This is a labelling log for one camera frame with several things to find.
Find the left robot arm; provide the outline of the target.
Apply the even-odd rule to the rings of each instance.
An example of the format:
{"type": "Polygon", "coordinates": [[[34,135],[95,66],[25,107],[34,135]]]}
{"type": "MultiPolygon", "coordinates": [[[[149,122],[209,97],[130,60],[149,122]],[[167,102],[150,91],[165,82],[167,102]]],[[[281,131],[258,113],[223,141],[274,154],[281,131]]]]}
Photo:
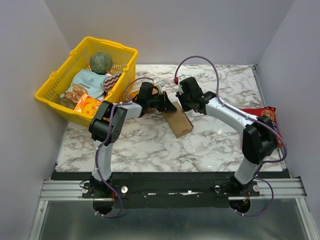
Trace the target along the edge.
{"type": "Polygon", "coordinates": [[[112,103],[104,100],[90,125],[89,132],[94,142],[94,170],[90,178],[90,188],[101,198],[110,192],[117,194],[112,187],[111,160],[114,143],[118,140],[125,120],[143,117],[150,109],[158,112],[175,113],[177,107],[169,100],[165,91],[150,82],[143,82],[135,96],[125,103],[112,103]]]}

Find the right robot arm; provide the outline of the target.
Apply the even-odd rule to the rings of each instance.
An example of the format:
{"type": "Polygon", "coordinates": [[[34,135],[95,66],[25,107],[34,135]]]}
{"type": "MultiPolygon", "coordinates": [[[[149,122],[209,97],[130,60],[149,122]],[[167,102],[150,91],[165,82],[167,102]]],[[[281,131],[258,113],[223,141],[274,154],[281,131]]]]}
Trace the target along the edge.
{"type": "Polygon", "coordinates": [[[238,132],[243,160],[231,177],[229,187],[234,195],[243,195],[262,161],[278,148],[276,134],[272,132],[272,120],[265,115],[258,117],[235,108],[219,100],[218,95],[211,91],[204,93],[194,77],[180,81],[176,96],[184,111],[194,110],[214,117],[238,132]]]}

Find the brown cardboard express box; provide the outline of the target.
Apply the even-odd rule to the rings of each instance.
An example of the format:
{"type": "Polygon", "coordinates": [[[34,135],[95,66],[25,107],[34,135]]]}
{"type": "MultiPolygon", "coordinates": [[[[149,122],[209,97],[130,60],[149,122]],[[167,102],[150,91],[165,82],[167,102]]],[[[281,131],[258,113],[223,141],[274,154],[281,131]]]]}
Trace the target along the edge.
{"type": "Polygon", "coordinates": [[[163,112],[162,115],[168,123],[175,137],[178,139],[192,132],[194,126],[183,111],[178,102],[172,103],[176,107],[176,111],[163,112]]]}

